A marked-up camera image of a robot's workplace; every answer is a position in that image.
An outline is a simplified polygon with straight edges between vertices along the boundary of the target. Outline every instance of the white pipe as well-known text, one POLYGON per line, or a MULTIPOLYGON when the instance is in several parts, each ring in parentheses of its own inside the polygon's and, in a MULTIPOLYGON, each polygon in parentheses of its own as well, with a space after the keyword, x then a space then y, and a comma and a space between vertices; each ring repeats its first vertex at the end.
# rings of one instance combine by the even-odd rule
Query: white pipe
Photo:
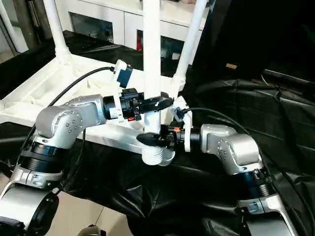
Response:
POLYGON ((55 42, 56 57, 61 64, 66 64, 71 59, 69 48, 65 44, 63 29, 61 27, 55 0, 44 0, 47 18, 55 42))
POLYGON ((189 65, 189 60, 196 41, 197 33, 200 28, 203 13, 205 11, 208 0, 197 0, 190 22, 189 30, 185 39, 184 47, 179 59, 176 73, 172 82, 182 91, 186 83, 186 72, 189 65))
MULTIPOLYGON (((160 0, 143 0, 143 68, 145 99, 161 94, 161 35, 160 0)), ((144 132, 160 133, 161 113, 144 115, 144 132)), ((158 165, 163 160, 163 149, 145 146, 142 160, 148 165, 158 165)))
POLYGON ((4 8, 3 2, 0 0, 0 16, 2 17, 3 23, 8 30, 8 33, 12 39, 12 42, 16 48, 16 51, 23 53, 28 50, 24 38, 19 38, 10 22, 9 16, 4 8))

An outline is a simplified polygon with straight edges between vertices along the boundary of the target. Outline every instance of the robotic arm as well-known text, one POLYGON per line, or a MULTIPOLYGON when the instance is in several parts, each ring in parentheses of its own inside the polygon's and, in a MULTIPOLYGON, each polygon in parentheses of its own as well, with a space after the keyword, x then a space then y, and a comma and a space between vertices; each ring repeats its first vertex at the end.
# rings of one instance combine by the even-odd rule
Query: robotic arm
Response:
MULTIPOLYGON (((118 118, 115 100, 101 95, 78 97, 64 105, 48 107, 38 115, 33 139, 22 150, 21 161, 0 195, 0 223, 16 231, 14 235, 41 236, 48 232, 59 202, 52 189, 63 175, 67 150, 85 128, 118 118)), ((144 100, 143 94, 133 88, 123 90, 119 100, 121 113, 128 120, 140 120, 142 113, 173 104, 167 94, 144 100)), ((148 146, 171 150, 185 146, 185 151, 199 149, 216 155, 239 188, 238 206, 251 235, 298 236, 269 181, 254 139, 225 125, 191 128, 188 114, 183 115, 179 107, 173 111, 178 121, 186 121, 185 128, 164 125, 159 135, 141 134, 137 140, 148 146)))
MULTIPOLYGON (((173 99, 162 93, 145 100, 143 93, 130 88, 123 90, 119 103, 123 117, 131 121, 140 120, 145 112, 169 107, 173 99)), ((33 138, 0 195, 0 227, 16 231, 13 235, 48 232, 59 203, 52 189, 63 176, 67 151, 85 128, 118 118, 116 104, 113 96, 91 95, 39 113, 33 138)))
MULTIPOLYGON (((184 115, 179 106, 172 110, 177 122, 185 121, 190 116, 184 115)), ((243 226, 252 236, 298 236, 279 194, 268 178, 259 148, 251 136, 215 124, 204 124, 200 129, 188 125, 187 129, 176 123, 161 130, 160 135, 140 134, 137 139, 145 145, 182 148, 185 151, 189 146, 192 151, 200 150, 220 159, 230 175, 231 183, 237 187, 237 203, 245 219, 243 226)))

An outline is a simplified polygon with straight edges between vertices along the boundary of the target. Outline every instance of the black cloth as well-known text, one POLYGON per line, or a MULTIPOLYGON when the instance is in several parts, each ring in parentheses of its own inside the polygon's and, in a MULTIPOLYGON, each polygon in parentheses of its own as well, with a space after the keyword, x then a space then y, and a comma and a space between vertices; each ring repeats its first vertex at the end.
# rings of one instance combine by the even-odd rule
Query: black cloth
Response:
MULTIPOLYGON (((74 54, 111 63, 123 59, 136 69, 143 67, 140 52, 69 32, 65 34, 74 54)), ((53 57, 53 43, 47 42, 0 65, 1 97, 53 57)), ((164 75, 172 76, 175 68, 176 63, 172 61, 162 62, 164 75)), ((183 91, 188 104, 217 109, 244 125, 265 156, 273 158, 294 180, 314 212, 314 101, 279 88, 233 78, 209 80, 197 87, 198 78, 197 72, 189 70, 186 86, 189 89, 183 91)), ((195 112, 194 125, 203 123, 233 126, 212 114, 195 112)), ((0 125, 2 162, 14 163, 28 130, 12 123, 0 125)), ((77 140, 69 152, 66 170, 75 162, 80 146, 81 141, 77 140)), ((297 195, 279 171, 272 164, 270 167, 285 201, 291 203, 310 231, 308 215, 297 195)), ((178 152, 168 167, 147 166, 139 154, 91 142, 86 142, 73 184, 67 189, 75 197, 90 199, 126 214, 135 236, 245 235, 236 207, 236 191, 237 187, 232 186, 222 164, 213 155, 178 152)))
POLYGON ((0 232, 6 236, 22 236, 25 225, 14 219, 0 216, 0 232))

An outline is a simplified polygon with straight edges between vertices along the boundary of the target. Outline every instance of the tile floor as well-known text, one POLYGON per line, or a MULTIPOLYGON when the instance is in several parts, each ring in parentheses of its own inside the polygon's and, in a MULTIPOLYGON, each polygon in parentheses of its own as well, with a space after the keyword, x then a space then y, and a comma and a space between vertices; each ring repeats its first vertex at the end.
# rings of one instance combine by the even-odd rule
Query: tile floor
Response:
MULTIPOLYGON (((0 173, 0 190, 8 179, 0 173)), ((132 236, 125 215, 88 200, 59 194, 59 207, 47 236, 77 236, 85 227, 95 224, 108 236, 132 236)))
POLYGON ((14 57, 14 55, 11 51, 5 51, 5 52, 0 53, 0 64, 2 62, 5 62, 6 60, 11 59, 12 57, 14 57))

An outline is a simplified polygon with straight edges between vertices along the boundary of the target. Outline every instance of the vertical white pipe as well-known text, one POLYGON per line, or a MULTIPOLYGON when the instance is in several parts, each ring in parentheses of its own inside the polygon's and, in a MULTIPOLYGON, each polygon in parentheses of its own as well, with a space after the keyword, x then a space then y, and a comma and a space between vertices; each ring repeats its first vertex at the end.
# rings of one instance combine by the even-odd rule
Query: vertical white pipe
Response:
POLYGON ((65 44, 63 30, 57 12, 55 0, 44 0, 44 4, 47 13, 47 18, 49 21, 50 30, 53 35, 56 46, 55 48, 56 57, 58 58, 61 64, 66 64, 71 58, 71 53, 69 51, 69 48, 65 44))
POLYGON ((190 22, 188 34, 185 39, 184 47, 178 63, 176 73, 173 77, 173 82, 178 84, 179 91, 183 90, 186 82, 186 72, 189 65, 189 60, 196 41, 196 36, 201 24, 202 16, 205 11, 208 0, 197 0, 190 22))
POLYGON ((3 2, 0 0, 0 16, 3 20, 3 23, 6 27, 6 29, 8 30, 8 33, 12 39, 12 42, 14 44, 14 47, 16 48, 16 51, 19 53, 23 53, 26 50, 28 50, 28 47, 26 45, 26 42, 24 39, 20 39, 19 37, 17 37, 17 34, 10 22, 9 16, 4 8, 3 2))
MULTIPOLYGON (((148 99, 161 94, 160 0, 143 0, 143 25, 144 97, 148 99)), ((146 133, 160 133, 161 113, 146 113, 144 123, 146 133)), ((142 148, 142 160, 146 164, 158 165, 162 159, 162 148, 142 148)))

